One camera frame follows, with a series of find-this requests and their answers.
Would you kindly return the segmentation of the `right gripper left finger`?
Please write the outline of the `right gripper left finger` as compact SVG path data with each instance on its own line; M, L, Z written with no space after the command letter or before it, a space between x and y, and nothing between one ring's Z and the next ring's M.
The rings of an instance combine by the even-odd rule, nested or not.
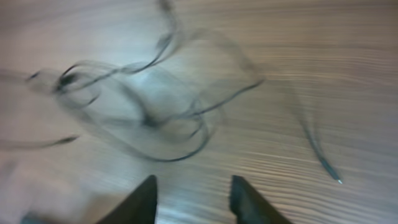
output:
M150 175L96 224L155 224L156 215L157 177Z

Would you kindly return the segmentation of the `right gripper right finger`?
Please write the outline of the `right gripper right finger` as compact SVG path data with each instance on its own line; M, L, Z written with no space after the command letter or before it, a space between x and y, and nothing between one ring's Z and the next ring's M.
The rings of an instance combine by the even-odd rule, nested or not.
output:
M237 224L292 224L244 177L237 175L232 176L229 209Z

